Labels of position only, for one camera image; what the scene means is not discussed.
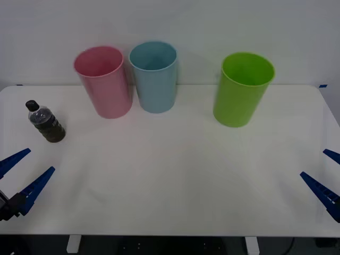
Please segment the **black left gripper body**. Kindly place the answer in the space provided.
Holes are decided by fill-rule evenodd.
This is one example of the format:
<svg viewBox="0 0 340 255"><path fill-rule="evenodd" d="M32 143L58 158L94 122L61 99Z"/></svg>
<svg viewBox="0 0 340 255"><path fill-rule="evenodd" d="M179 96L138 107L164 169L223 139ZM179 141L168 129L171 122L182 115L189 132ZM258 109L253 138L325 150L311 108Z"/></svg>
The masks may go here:
<svg viewBox="0 0 340 255"><path fill-rule="evenodd" d="M0 191L1 196L1 221L10 220L13 216L18 217L19 214L17 212L12 212L10 207L10 199L2 192Z"/></svg>

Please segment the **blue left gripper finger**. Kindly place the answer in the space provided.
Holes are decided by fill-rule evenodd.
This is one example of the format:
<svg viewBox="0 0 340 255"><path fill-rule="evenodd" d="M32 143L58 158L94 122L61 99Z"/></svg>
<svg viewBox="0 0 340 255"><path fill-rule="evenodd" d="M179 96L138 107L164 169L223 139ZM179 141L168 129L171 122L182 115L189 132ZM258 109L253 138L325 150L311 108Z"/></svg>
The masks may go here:
<svg viewBox="0 0 340 255"><path fill-rule="evenodd" d="M54 172L55 168L51 166L35 181L9 200L9 212L11 216L18 216L19 214L25 216L29 212Z"/></svg>
<svg viewBox="0 0 340 255"><path fill-rule="evenodd" d="M0 161L0 179L10 171L20 160L22 160L31 150L29 148L23 149Z"/></svg>

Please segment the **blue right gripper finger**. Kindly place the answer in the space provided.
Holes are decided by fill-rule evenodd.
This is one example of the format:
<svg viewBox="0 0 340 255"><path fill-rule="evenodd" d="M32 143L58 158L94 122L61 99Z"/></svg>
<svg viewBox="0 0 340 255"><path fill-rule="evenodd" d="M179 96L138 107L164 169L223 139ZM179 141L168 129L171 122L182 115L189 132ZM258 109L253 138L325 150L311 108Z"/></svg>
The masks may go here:
<svg viewBox="0 0 340 255"><path fill-rule="evenodd" d="M334 160L335 162L337 162L338 164L340 164L340 154L334 151L331 151L329 149L325 149L323 151L323 153L328 156L329 158L331 158L332 160Z"/></svg>
<svg viewBox="0 0 340 255"><path fill-rule="evenodd" d="M339 223L339 196L305 172L300 174L307 186L325 206L327 212Z"/></svg>

